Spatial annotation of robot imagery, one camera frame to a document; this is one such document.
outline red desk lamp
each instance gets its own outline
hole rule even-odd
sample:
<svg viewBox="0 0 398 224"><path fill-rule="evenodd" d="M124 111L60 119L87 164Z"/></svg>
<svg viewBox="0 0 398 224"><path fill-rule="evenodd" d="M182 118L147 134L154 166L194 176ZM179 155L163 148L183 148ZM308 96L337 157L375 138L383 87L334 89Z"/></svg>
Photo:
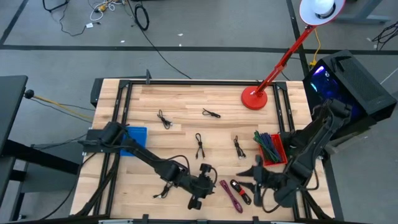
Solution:
<svg viewBox="0 0 398 224"><path fill-rule="evenodd" d="M241 100L245 107L251 110L263 108L268 100L264 89L283 71L292 54L303 44L304 40L317 27L333 20L342 10L345 0L302 0L300 17L308 24L303 34L284 54L279 63L259 86L249 86L242 92Z"/></svg>

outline blue light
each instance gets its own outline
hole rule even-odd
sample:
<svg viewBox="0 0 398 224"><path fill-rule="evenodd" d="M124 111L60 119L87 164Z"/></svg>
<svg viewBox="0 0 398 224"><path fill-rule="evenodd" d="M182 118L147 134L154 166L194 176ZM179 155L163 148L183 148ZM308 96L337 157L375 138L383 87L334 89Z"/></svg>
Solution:
<svg viewBox="0 0 398 224"><path fill-rule="evenodd" d="M319 68L315 71L315 74L324 71L324 69L325 69L325 68L324 68L323 66L319 67Z"/></svg>
<svg viewBox="0 0 398 224"><path fill-rule="evenodd" d="M313 83L311 83L311 86L316 92L318 92L317 87Z"/></svg>

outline wooden tabletop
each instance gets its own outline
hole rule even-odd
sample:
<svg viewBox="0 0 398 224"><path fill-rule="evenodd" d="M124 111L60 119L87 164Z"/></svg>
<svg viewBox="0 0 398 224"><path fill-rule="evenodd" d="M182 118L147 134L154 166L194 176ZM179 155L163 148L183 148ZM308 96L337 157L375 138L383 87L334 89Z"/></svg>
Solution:
<svg viewBox="0 0 398 224"><path fill-rule="evenodd" d="M118 79L104 80L93 121L94 129L102 129L111 120L113 105L118 89ZM311 122L307 98L302 82L287 82L290 105L295 128L302 129ZM253 182L252 178L236 177L236 173L249 169L254 164L258 153L258 145L252 140L253 132L279 132L275 110L274 94L271 88L266 89L268 102L258 111L245 108L241 103L241 93L245 86L204 86L204 85L134 85L129 105L127 123L131 126L148 128L147 148L161 158L177 154L186 155L190 161L191 173L198 175L201 163L211 164L218 171L218 181L231 179ZM280 92L282 113L286 130L287 116L282 92ZM221 115L220 119L203 116L202 108ZM173 122L166 130L157 117L162 109L165 118ZM206 158L195 159L198 148L195 133L200 133ZM239 138L247 159L239 160L236 155L233 139ZM98 186L103 154L97 154L81 169L71 213L79 211L90 199ZM284 166L269 168L281 172ZM311 195L326 214L334 217L325 172L322 163L317 161L317 172L320 187ZM116 182L111 218L149 218L184 219L184 220L252 220L258 216L260 220L294 220L291 208L279 208L271 214L264 213L262 208L246 205L235 192L235 197L243 206L243 213L238 213L227 193L219 183L214 189L215 194L202 199L201 210L188 210L191 195L181 188L172 188L166 198L152 198L161 193L165 182L159 178L153 168L135 157L122 157L118 179ZM312 178L308 187L315 186ZM264 205L268 210L276 203L272 191L268 190ZM303 217L303 206L299 200L300 216Z"/></svg>

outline electronic device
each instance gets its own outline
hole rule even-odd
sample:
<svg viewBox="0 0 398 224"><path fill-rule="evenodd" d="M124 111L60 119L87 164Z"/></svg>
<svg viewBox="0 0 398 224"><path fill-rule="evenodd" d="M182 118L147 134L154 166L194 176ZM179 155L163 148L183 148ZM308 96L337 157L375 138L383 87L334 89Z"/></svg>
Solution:
<svg viewBox="0 0 398 224"><path fill-rule="evenodd" d="M389 118L397 104L377 80L348 51L342 50L324 57L303 80L312 118L327 99L337 99L353 107L351 120L333 136L333 139Z"/></svg>

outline lamp base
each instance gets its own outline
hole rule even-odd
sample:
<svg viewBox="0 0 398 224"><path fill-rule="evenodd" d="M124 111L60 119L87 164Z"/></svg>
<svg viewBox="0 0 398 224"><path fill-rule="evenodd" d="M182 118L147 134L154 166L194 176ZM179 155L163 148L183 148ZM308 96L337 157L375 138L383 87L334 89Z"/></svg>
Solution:
<svg viewBox="0 0 398 224"><path fill-rule="evenodd" d="M249 108L250 110L259 110L263 108L267 104L267 93L264 91L262 92L262 95L252 95L255 90L257 89L257 86L249 86L245 88L242 92L241 100L242 103L245 107Z"/></svg>

